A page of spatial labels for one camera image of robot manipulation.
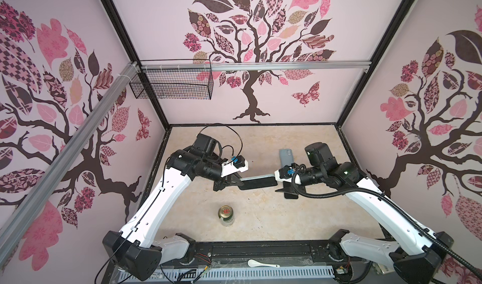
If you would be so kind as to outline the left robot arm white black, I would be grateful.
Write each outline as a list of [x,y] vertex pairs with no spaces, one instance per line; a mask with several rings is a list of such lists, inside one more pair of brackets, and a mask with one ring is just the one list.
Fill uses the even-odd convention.
[[102,244],[109,261],[145,281],[159,265],[187,254],[193,241],[185,235],[174,235],[160,246],[153,242],[175,201],[196,177],[216,184],[227,184],[231,179],[240,183],[236,174],[248,170],[247,160],[237,155],[225,161],[214,153],[219,146],[217,140],[200,133],[193,145],[169,156],[157,186],[135,215],[119,231],[104,236]]

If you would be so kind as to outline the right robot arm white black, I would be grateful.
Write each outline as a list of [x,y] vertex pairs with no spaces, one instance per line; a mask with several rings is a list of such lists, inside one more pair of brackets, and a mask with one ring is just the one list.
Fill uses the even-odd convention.
[[305,147],[310,166],[294,162],[289,149],[279,152],[275,172],[281,192],[311,199],[346,196],[369,213],[390,235],[385,240],[338,230],[327,250],[334,261],[358,257],[391,268],[406,283],[434,283],[434,276],[453,245],[445,232],[434,232],[408,215],[355,164],[337,163],[326,143]]

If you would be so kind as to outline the light blue phone case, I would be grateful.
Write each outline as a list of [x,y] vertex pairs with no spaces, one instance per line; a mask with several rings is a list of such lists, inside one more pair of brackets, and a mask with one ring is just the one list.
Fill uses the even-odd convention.
[[291,167],[294,163],[294,156],[291,149],[281,149],[279,151],[279,158],[281,162],[281,168]]

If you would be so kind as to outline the black smartphone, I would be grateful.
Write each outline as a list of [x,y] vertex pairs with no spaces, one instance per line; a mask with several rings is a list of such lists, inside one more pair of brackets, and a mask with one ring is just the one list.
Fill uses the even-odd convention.
[[242,185],[238,188],[242,191],[275,187],[278,185],[278,182],[273,174],[242,178],[241,183]]
[[285,199],[299,199],[297,192],[288,182],[283,182],[283,194]]

